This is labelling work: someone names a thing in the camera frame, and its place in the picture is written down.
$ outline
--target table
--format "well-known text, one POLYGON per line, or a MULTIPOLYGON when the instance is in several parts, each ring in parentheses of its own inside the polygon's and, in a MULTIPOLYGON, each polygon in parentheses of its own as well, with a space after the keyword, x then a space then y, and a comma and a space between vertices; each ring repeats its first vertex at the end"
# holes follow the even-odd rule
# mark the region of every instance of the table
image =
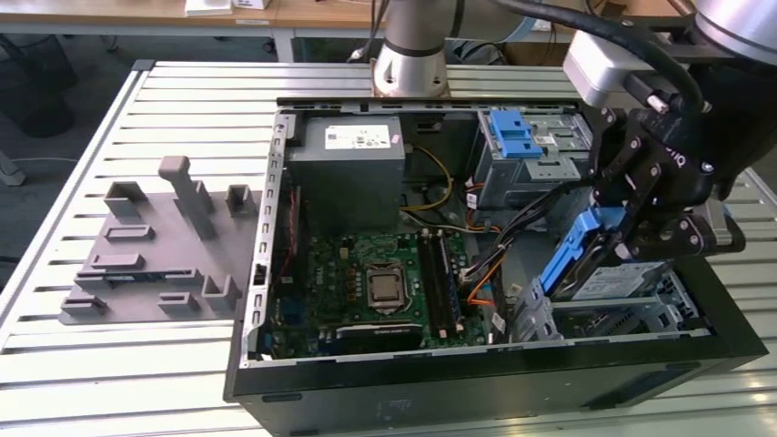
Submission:
MULTIPOLYGON (((353 0, 271 0, 265 10, 234 8, 231 15, 183 16, 185 0, 3 0, 0 32, 117 36, 267 36, 279 62, 293 62, 297 37, 365 38, 369 4, 353 0)), ((547 41, 533 31, 522 41, 547 41)), ((558 42, 570 34, 559 33, 558 42)))
MULTIPOLYGON (((450 66, 454 97, 575 96, 550 67, 450 66)), ((231 322, 62 326, 59 304, 87 255, 110 183, 170 191, 157 160, 186 154, 210 191, 263 185, 275 98, 367 97, 366 66, 158 62, 131 71, 0 294, 0 435, 267 435, 221 399, 231 322)), ((712 259, 756 333, 777 352, 774 195, 747 170, 728 199, 748 239, 712 259)), ((627 410, 414 430, 410 435, 772 435, 777 353, 627 410)))

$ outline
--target white box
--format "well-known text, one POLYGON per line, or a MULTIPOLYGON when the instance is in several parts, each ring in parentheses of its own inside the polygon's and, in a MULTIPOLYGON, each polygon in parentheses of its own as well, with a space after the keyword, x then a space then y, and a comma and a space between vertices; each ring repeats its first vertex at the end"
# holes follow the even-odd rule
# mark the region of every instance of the white box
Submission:
POLYGON ((231 14, 229 0, 185 0, 185 16, 231 14))
POLYGON ((231 0, 231 5, 250 9, 265 9, 269 2, 270 0, 231 0))

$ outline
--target wastebasket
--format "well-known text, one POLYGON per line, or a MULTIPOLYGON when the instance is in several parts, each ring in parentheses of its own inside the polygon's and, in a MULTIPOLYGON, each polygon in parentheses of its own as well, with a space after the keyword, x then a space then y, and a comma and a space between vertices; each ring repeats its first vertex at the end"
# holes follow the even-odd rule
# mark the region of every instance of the wastebasket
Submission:
POLYGON ((74 74, 69 77, 55 59, 37 59, 39 51, 46 50, 46 40, 6 50, 10 53, 2 53, 6 58, 0 61, 0 112, 29 137, 51 137, 73 125, 73 114, 58 91, 74 82, 74 74), (33 55, 23 55, 22 49, 33 55))
POLYGON ((38 74, 34 78, 38 85, 57 92, 74 85, 77 76, 54 35, 10 35, 6 38, 18 49, 15 56, 7 53, 9 57, 23 57, 38 74))

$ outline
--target metal slotted table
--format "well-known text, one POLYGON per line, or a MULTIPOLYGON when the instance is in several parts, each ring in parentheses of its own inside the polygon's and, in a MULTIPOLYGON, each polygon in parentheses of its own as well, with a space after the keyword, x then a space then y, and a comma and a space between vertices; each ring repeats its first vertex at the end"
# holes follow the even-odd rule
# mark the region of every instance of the metal slotted table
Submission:
MULTIPOLYGON (((574 97, 555 68, 451 66, 454 97, 574 97)), ((157 160, 187 155, 209 190, 261 189, 275 98, 366 97, 365 66, 158 62, 131 71, 15 273, 0 294, 0 436, 267 435, 221 400, 231 322, 62 326, 59 304, 87 255, 114 180, 170 191, 157 160)), ((777 352, 777 208, 747 170, 728 209, 748 239, 712 259, 777 352)), ((459 423, 405 434, 772 435, 777 353, 624 410, 459 423)))

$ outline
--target sticker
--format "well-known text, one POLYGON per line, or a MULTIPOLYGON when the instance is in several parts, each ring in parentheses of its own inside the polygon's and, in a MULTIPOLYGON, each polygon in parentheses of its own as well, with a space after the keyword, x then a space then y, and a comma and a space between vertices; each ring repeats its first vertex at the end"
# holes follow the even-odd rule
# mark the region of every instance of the sticker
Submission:
POLYGON ((494 316, 490 318, 490 324, 494 325, 494 328, 498 329, 498 332, 502 334, 505 333, 505 320, 501 318, 498 314, 494 313, 494 316))
POLYGON ((390 148, 386 125, 329 126, 323 135, 326 149, 390 148))
POLYGON ((477 209, 477 194, 466 193, 466 208, 477 209))
POLYGON ((235 25, 269 25, 266 20, 234 20, 235 25))
POLYGON ((127 281, 133 281, 134 277, 133 276, 105 276, 106 280, 127 280, 127 281))
POLYGON ((546 137, 535 136, 534 142, 537 143, 537 145, 539 145, 539 144, 552 144, 554 145, 555 138, 552 138, 550 135, 547 135, 546 137))
POLYGON ((599 267, 571 300, 626 298, 644 281, 644 273, 662 262, 635 262, 618 267, 599 267))

